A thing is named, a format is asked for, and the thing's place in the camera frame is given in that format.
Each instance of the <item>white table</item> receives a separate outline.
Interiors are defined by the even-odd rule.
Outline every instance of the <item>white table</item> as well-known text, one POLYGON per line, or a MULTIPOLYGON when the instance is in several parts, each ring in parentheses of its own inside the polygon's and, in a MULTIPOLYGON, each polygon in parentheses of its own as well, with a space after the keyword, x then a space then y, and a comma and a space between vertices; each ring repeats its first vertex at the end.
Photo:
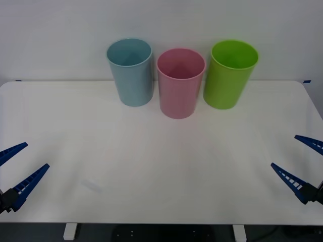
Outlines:
POLYGON ((0 88, 0 149, 29 146, 0 168, 3 191, 48 163, 17 212, 0 222, 323 225, 270 167, 318 186, 323 140, 302 84, 250 81, 236 107, 171 119, 153 99, 128 107, 113 82, 9 82, 0 88))

